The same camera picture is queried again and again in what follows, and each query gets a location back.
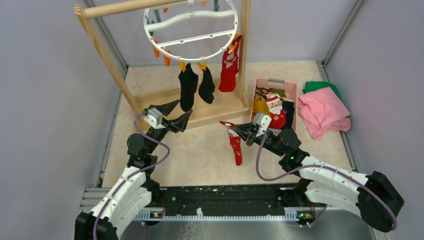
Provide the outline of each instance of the red sock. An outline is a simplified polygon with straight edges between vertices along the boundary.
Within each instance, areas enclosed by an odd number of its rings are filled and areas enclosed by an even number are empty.
[[[226,125],[232,123],[226,122],[226,121],[220,121],[221,124]],[[229,129],[227,127],[227,132],[229,136],[229,144],[232,147],[232,150],[234,151],[234,157],[235,157],[235,165],[240,166],[243,163],[243,156],[242,156],[242,139],[241,137],[233,130]]]
[[[242,36],[240,35],[231,44],[234,46],[234,50],[229,53],[230,48],[228,48],[222,56],[221,83],[218,89],[223,93],[232,92],[236,89],[236,74],[239,72],[239,47],[241,40]]]

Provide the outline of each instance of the folded towel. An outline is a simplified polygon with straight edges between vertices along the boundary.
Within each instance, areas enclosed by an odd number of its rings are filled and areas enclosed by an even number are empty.
[[[318,89],[299,96],[298,110],[310,136],[320,140],[329,130],[347,132],[351,113],[330,87]]]

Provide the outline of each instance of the white wall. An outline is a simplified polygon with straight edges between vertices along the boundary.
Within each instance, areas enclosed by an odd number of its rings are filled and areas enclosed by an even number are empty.
[[[121,0],[97,0],[105,5]],[[240,16],[241,0],[233,0]],[[248,39],[248,61],[323,60],[346,21],[356,0],[252,0]],[[213,10],[213,0],[195,9]],[[229,9],[219,1],[220,11]],[[160,11],[162,20],[187,11],[187,7]],[[143,28],[144,9],[104,17],[111,35],[129,65],[163,65],[162,56],[156,58]],[[154,13],[150,20],[156,22]],[[196,19],[179,23],[171,29],[157,31],[153,37],[160,42],[193,37],[230,29],[231,19]],[[221,48],[228,37],[223,36],[196,43],[186,43],[169,49],[177,55],[193,58],[206,56]],[[211,62],[219,62],[218,56]]]
[[[422,239],[424,1],[368,1],[329,65],[361,169],[405,200],[396,239]]]
[[[73,13],[0,2],[0,239],[70,239],[118,87]]]

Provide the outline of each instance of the clothespin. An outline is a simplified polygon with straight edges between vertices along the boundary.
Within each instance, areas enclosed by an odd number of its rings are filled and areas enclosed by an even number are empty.
[[[234,37],[234,40],[233,41],[235,41],[239,36],[240,36],[240,32],[237,32],[235,34],[235,37]]]
[[[200,62],[197,63],[198,67],[202,70],[202,71],[206,71],[206,62],[203,61],[203,64],[201,64]]]
[[[162,22],[162,20],[161,20],[161,14],[159,13],[159,10],[155,10],[154,11],[154,15],[156,16],[156,21],[158,22],[158,23],[160,23],[160,22]]]
[[[186,71],[186,64],[183,61],[178,61],[178,64],[179,64],[179,68],[184,73]]]
[[[234,45],[230,45],[230,46],[228,47],[228,48],[229,48],[228,54],[232,53],[232,52],[234,51],[234,49],[236,48],[236,46],[237,46],[237,42],[235,42],[235,44],[234,44]]]
[[[154,39],[153,37],[151,38],[151,40],[155,42],[156,44],[159,43],[158,40]],[[156,58],[159,58],[161,56],[161,53],[159,52],[159,50],[157,50],[155,46],[151,46],[151,47],[153,48],[154,55],[156,56]]]
[[[219,9],[220,9],[220,6],[218,5],[218,0],[215,0],[215,2],[213,3],[213,10],[215,12],[218,12]]]
[[[147,25],[149,25],[150,24],[149,17],[146,16],[145,18],[146,18],[146,21],[147,21]],[[152,31],[149,31],[148,33],[150,34],[150,37],[153,37],[153,32]]]
[[[171,65],[171,58],[165,55],[163,55],[163,61],[165,62],[165,66],[169,67]]]

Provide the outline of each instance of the black sock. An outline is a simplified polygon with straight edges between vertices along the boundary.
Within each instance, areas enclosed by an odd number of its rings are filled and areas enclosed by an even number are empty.
[[[203,71],[203,80],[201,81],[201,84],[199,86],[199,96],[203,101],[205,101],[208,104],[211,104],[214,101],[214,95],[215,92],[215,84],[212,79],[211,71],[208,67],[206,67],[206,70]]]
[[[187,112],[195,104],[195,93],[198,88],[199,76],[193,72],[192,65],[188,63],[185,66],[185,72],[181,71],[179,73],[178,79],[181,84],[179,105],[184,112]]]

